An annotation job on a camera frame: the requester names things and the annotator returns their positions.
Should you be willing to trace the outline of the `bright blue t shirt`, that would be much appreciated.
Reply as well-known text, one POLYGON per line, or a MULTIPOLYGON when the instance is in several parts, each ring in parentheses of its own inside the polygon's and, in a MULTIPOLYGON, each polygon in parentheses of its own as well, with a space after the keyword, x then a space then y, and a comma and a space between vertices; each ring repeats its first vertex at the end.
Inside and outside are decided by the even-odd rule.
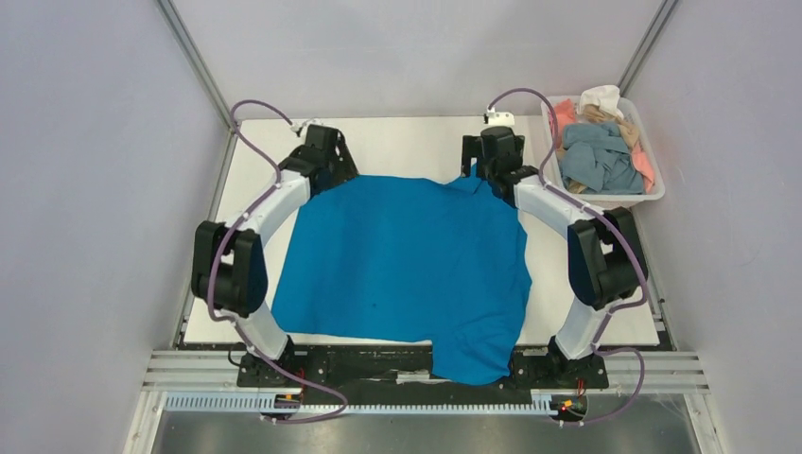
POLYGON ((271 311, 296 334, 429 341, 435 375, 486 385, 524 324, 526 243, 477 177, 360 176, 298 210, 271 311))

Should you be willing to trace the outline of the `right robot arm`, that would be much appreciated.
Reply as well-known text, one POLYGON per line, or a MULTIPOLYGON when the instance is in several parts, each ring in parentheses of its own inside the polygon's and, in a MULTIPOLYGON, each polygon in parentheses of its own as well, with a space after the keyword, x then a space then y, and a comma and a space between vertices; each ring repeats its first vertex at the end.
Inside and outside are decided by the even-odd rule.
POLYGON ((538 218, 567 243, 567 276, 574 294, 567 318, 549 339, 546 371, 569 386, 600 355, 601 336, 612 316, 643 306, 648 297, 647 262, 627 208, 601 208, 573 197, 523 162, 525 139, 505 126, 462 139, 461 173, 490 184, 494 195, 538 218))

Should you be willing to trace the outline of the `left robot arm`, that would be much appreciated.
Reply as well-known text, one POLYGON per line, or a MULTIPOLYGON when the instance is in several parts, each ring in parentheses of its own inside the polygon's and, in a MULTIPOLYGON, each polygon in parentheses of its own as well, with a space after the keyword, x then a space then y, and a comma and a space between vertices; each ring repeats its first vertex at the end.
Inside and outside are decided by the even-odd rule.
POLYGON ((229 322, 247 351, 262 359, 260 373, 274 386, 290 383, 297 362, 292 340, 266 301, 264 250, 285 220, 307 202, 358 175, 344 134, 312 124, 302 143, 274 167, 275 177, 227 221, 206 220, 194 235, 190 289, 212 320, 229 322))

